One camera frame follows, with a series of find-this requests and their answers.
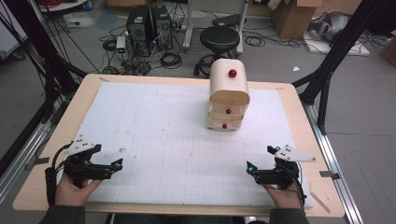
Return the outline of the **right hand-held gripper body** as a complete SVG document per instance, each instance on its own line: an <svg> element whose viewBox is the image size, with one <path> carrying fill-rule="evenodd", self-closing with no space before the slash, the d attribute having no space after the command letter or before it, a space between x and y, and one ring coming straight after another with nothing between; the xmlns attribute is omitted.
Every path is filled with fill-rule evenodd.
<svg viewBox="0 0 396 224"><path fill-rule="evenodd" d="M299 178L298 162L315 162L316 158L300 149L285 145L274 155L275 167L272 170L259 170L255 181L259 185L277 185L288 189L294 180Z"/></svg>

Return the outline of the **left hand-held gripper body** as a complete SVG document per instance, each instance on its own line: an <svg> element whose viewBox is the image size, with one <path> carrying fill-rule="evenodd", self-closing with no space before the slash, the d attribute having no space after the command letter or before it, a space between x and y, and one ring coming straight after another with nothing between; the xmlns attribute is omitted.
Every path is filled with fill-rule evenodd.
<svg viewBox="0 0 396 224"><path fill-rule="evenodd" d="M91 160L84 159L85 151L93 148L95 143L86 138L83 134L78 134L70 147L65 152L64 173L73 179L74 185L81 188L87 179L104 180L106 178L106 168L109 165L94 164Z"/></svg>

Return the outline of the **person's right hand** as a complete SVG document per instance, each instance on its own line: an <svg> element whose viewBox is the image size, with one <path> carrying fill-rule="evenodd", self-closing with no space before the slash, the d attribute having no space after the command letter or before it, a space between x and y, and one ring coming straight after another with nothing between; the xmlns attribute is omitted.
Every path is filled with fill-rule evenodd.
<svg viewBox="0 0 396 224"><path fill-rule="evenodd" d="M301 196L294 184L285 190L278 190L271 185L264 185L263 187L270 195L276 208L302 209L304 207L301 201Z"/></svg>

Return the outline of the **person's left hand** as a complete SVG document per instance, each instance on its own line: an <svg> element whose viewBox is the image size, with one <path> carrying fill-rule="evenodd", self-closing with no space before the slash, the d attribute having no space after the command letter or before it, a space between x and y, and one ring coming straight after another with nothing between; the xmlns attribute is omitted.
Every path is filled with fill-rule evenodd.
<svg viewBox="0 0 396 224"><path fill-rule="evenodd" d="M65 206L84 206L90 195L102 184L102 180L85 180L83 187L74 185L73 179L63 174L56 192L55 204Z"/></svg>

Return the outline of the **thin wooden stick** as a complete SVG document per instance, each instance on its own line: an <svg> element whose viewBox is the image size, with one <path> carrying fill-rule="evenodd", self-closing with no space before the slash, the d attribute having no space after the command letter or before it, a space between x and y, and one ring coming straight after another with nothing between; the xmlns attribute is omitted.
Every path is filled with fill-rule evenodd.
<svg viewBox="0 0 396 224"><path fill-rule="evenodd" d="M322 207L322 209L330 214L330 208L313 191L310 191L310 194L312 198Z"/></svg>

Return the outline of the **small wooden drawer red knob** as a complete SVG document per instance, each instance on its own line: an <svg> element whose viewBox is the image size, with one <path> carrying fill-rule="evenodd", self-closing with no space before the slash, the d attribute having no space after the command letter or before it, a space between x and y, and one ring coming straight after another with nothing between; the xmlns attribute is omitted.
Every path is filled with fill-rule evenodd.
<svg viewBox="0 0 396 224"><path fill-rule="evenodd" d="M206 126L218 131L235 131L241 127L242 120L212 119L208 118Z"/></svg>
<svg viewBox="0 0 396 224"><path fill-rule="evenodd" d="M221 116L244 116L247 108L247 105L212 104L209 106L208 111Z"/></svg>

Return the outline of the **white grid mat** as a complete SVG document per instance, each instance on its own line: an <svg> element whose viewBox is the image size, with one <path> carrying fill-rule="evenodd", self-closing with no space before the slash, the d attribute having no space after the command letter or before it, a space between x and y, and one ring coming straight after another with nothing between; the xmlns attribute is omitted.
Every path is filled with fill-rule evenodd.
<svg viewBox="0 0 396 224"><path fill-rule="evenodd" d="M267 148L292 146L294 136L278 91L249 95L241 127L220 132L206 126L206 86L106 82L65 153L99 145L92 162L122 161L93 202L266 206L247 165L272 169Z"/></svg>

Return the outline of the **small wooden drawer cabinet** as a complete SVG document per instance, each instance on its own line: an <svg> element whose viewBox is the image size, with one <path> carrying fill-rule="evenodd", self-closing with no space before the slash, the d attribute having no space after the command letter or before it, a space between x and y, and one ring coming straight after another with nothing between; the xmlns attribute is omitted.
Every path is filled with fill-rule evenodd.
<svg viewBox="0 0 396 224"><path fill-rule="evenodd" d="M244 116L221 116L208 111L212 104L249 105L250 96L246 70L243 63L236 59L218 59L210 68L210 94L207 107L207 118L212 119L241 119Z"/></svg>

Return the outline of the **small white power supply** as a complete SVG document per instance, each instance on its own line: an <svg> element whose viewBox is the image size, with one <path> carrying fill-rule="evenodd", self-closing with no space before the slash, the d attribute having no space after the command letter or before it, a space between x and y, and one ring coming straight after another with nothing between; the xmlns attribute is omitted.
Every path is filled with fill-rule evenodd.
<svg viewBox="0 0 396 224"><path fill-rule="evenodd" d="M117 51L119 59L121 61L125 61L128 58L128 56L127 56L127 48L126 48L126 37L125 36L118 36L117 37L116 51Z"/></svg>

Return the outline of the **white flat board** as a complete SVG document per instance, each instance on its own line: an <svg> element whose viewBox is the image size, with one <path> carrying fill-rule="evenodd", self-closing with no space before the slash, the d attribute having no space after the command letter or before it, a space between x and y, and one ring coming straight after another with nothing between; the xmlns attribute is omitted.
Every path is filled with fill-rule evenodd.
<svg viewBox="0 0 396 224"><path fill-rule="evenodd" d="M304 45L310 53L328 54L331 50L330 43L312 31L305 33ZM348 55L352 56L368 56L369 54L370 51L360 41L357 41L348 52Z"/></svg>

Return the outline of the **black round stool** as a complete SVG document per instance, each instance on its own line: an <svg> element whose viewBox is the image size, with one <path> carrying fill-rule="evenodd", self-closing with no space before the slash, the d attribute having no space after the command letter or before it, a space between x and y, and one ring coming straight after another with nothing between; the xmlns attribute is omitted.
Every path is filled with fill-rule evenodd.
<svg viewBox="0 0 396 224"><path fill-rule="evenodd" d="M210 72L205 68L210 68L214 61L218 59L231 59L231 51L240 43L239 34L227 26L211 26L205 28L200 34L200 42L211 51L211 54L203 56L194 66L193 74L199 76L203 74L205 78L210 77Z"/></svg>

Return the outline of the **white table leg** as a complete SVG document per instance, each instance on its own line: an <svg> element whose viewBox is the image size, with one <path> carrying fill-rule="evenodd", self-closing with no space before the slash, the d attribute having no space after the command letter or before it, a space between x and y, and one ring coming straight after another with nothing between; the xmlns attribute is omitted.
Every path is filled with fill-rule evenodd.
<svg viewBox="0 0 396 224"><path fill-rule="evenodd" d="M241 11L240 11L240 21L238 24L237 32L239 35L239 44L236 47L236 54L241 55L243 54L243 29L244 29L244 24L245 24L245 18L248 12L248 3L249 0L242 0L242 6L241 6Z"/></svg>
<svg viewBox="0 0 396 224"><path fill-rule="evenodd" d="M189 49L191 46L191 36L192 36L192 31L193 31L193 23L192 23L192 17L191 17L191 4L193 0L188 0L188 9L187 9L187 25L186 25L186 30L185 30L185 36L183 40L183 49Z"/></svg>

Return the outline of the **black computer tower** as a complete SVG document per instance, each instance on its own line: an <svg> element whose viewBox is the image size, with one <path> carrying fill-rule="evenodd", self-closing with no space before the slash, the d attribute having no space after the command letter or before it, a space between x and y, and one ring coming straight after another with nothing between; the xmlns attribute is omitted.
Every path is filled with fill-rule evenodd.
<svg viewBox="0 0 396 224"><path fill-rule="evenodd" d="M149 18L147 5L133 5L129 13L126 28L132 44L134 54L148 55L148 33L146 31Z"/></svg>
<svg viewBox="0 0 396 224"><path fill-rule="evenodd" d="M159 50L168 50L173 47L172 22L165 6L151 8L155 41Z"/></svg>

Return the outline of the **clear plastic bag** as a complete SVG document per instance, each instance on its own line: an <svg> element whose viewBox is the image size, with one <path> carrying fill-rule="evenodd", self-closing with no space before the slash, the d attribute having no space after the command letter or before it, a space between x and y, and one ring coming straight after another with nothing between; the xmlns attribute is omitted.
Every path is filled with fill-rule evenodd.
<svg viewBox="0 0 396 224"><path fill-rule="evenodd" d="M94 20L87 12L65 14L64 21L69 28L89 28L94 26Z"/></svg>

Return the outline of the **open cardboard box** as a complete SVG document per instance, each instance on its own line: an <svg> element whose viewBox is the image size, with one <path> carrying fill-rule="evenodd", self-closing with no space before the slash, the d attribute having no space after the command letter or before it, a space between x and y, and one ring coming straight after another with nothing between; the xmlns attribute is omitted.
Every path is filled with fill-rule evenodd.
<svg viewBox="0 0 396 224"><path fill-rule="evenodd" d="M280 0L272 15L277 35L285 39L304 37L316 10L324 0Z"/></svg>

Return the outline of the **black flat device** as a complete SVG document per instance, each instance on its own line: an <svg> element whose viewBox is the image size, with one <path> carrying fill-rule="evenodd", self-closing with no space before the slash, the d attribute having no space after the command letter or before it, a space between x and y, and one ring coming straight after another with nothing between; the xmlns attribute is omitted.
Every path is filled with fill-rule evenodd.
<svg viewBox="0 0 396 224"><path fill-rule="evenodd" d="M212 21L212 24L215 26L237 26L239 25L241 22L245 23L247 20L246 19L241 19L241 15L240 14L232 14L226 17L222 17L222 18L218 18L218 19L214 19Z"/></svg>

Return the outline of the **grey bag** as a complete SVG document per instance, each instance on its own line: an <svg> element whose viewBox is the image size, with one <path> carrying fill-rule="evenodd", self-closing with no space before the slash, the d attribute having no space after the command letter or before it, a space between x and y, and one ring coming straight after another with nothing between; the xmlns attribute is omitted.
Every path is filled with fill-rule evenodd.
<svg viewBox="0 0 396 224"><path fill-rule="evenodd" d="M308 31L315 31L323 40L331 43L346 28L351 16L343 12L324 12L319 17L313 19Z"/></svg>

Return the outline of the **brown cardboard box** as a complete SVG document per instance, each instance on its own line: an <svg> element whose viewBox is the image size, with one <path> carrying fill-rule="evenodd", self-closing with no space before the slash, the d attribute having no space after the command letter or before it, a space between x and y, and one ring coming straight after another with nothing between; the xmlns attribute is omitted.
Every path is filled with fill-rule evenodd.
<svg viewBox="0 0 396 224"><path fill-rule="evenodd" d="M380 56L396 68L396 30L392 31L393 38L380 52Z"/></svg>

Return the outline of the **grey metal bracket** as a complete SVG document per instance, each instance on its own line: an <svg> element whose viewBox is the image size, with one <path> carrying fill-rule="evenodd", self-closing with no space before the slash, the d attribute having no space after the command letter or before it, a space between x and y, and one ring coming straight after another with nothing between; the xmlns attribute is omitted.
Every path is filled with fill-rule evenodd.
<svg viewBox="0 0 396 224"><path fill-rule="evenodd" d="M32 169L33 169L36 165L47 164L47 163L49 163L49 161L50 161L50 158L49 158L49 157L34 159L32 162L25 164L25 166L24 166L24 171L32 171Z"/></svg>
<svg viewBox="0 0 396 224"><path fill-rule="evenodd" d="M330 177L332 180L340 179L340 175L332 171L319 171L321 177Z"/></svg>

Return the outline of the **aluminium rail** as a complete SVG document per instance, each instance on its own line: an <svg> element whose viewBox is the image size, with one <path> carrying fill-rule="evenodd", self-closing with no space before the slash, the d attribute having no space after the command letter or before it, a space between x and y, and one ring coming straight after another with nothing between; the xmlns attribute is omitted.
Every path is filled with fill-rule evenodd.
<svg viewBox="0 0 396 224"><path fill-rule="evenodd" d="M313 133L317 139L320 151L331 172L331 179L335 185L341 204L343 205L348 224L364 224L361 213L349 190L344 173L333 152L331 142L326 134L323 134L317 125L318 112L313 105L303 105Z"/></svg>
<svg viewBox="0 0 396 224"><path fill-rule="evenodd" d="M18 152L11 160L10 165L0 176L0 204L12 191L15 183L21 176L25 166L35 155L51 129L51 122L39 123L25 135L25 139L18 145Z"/></svg>

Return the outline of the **black metal frame strut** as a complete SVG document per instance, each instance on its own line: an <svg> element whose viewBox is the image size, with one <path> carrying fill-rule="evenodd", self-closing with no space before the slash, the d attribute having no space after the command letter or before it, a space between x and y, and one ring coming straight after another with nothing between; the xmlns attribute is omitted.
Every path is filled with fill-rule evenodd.
<svg viewBox="0 0 396 224"><path fill-rule="evenodd" d="M82 78L87 73L58 53L28 0L0 0L1 3L7 6L42 59L43 63L39 65L39 60L29 56L37 73L45 79L45 102L40 109L43 111L42 119L47 121L54 113L55 101L61 95L71 97L77 91L78 84L72 73Z"/></svg>
<svg viewBox="0 0 396 224"><path fill-rule="evenodd" d="M322 134L327 134L325 122L333 73L367 26L390 3L391 0L362 0L320 66L310 75L292 82L295 88L306 84L304 91L299 94L300 100L306 105L313 105L317 96L320 95L317 125Z"/></svg>

